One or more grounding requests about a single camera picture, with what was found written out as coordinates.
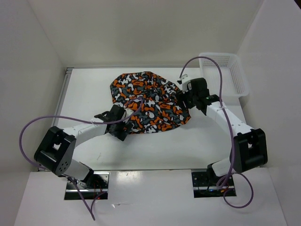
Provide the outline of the orange camouflage shorts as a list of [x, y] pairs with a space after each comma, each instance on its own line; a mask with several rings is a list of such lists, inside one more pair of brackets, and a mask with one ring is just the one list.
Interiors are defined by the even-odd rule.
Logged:
[[181, 107], [176, 99], [180, 90], [173, 82], [149, 71], [123, 73], [110, 84], [112, 102], [126, 106], [138, 113], [128, 122], [131, 134], [158, 133], [176, 129], [186, 124], [191, 115], [186, 107]]

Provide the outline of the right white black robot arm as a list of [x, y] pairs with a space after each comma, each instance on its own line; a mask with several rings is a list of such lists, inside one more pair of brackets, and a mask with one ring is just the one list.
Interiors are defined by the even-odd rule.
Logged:
[[262, 129], [245, 124], [218, 95], [210, 95], [204, 78], [191, 79], [185, 74], [177, 82], [182, 87], [176, 93], [178, 105], [185, 111], [197, 108], [231, 138], [230, 156], [207, 167], [209, 184], [222, 186], [231, 173], [242, 173], [267, 163], [266, 136]]

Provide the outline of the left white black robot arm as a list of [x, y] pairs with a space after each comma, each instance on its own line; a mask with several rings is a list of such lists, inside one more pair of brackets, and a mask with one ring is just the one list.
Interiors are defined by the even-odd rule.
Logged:
[[80, 144], [105, 134], [124, 141], [133, 125], [128, 122], [133, 110], [113, 105], [110, 111], [95, 115], [88, 123], [60, 129], [51, 127], [35, 152], [34, 159], [58, 177], [72, 178], [83, 188], [100, 184], [93, 169], [73, 159]]

